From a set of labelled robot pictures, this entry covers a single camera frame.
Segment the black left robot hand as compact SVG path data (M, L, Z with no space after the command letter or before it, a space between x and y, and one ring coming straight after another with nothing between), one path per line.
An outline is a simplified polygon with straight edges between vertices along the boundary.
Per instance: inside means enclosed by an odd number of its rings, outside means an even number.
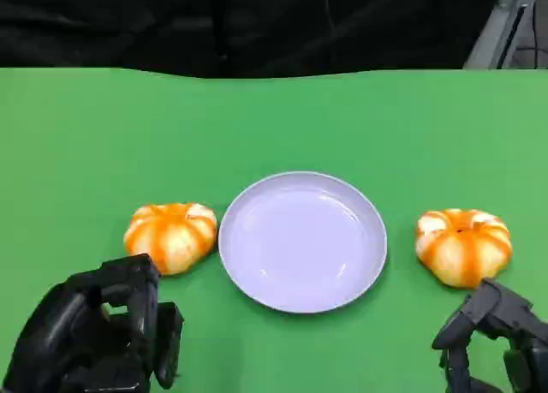
M148 392L176 381L184 319L158 301L150 257L104 262L52 287L19 335L3 392Z

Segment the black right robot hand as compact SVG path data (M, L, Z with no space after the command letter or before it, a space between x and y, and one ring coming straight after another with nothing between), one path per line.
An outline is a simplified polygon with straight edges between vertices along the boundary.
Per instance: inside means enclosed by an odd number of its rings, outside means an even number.
M511 289L483 279L438 332L432 348L441 352L446 390L499 392L469 371L468 345L475 331L509 342L503 362L514 392L547 391L547 323L532 312L532 303Z

